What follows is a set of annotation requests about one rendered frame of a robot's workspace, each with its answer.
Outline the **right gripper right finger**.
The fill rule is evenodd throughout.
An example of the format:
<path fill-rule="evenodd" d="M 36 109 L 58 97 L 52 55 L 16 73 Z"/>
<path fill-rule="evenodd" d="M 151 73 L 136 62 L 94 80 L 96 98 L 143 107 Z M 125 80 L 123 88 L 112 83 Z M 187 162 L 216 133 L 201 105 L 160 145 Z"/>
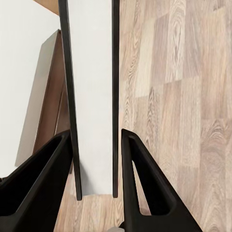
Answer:
<path fill-rule="evenodd" d="M 203 232 L 140 137 L 121 130 L 125 232 Z M 140 213 L 132 161 L 150 208 Z"/>

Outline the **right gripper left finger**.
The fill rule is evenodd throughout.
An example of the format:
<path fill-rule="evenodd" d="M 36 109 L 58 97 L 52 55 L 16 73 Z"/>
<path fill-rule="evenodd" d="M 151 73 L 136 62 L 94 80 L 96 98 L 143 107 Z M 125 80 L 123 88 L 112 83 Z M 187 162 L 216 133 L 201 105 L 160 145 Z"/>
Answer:
<path fill-rule="evenodd" d="M 72 161 L 66 130 L 0 182 L 0 232 L 53 232 Z"/>

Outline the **hardback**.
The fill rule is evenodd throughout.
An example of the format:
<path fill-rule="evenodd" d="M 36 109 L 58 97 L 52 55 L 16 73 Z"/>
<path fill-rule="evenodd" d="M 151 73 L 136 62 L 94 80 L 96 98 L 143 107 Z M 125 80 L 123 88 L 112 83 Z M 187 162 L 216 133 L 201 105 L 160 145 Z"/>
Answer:
<path fill-rule="evenodd" d="M 58 0 L 77 201 L 118 198 L 120 0 Z"/>

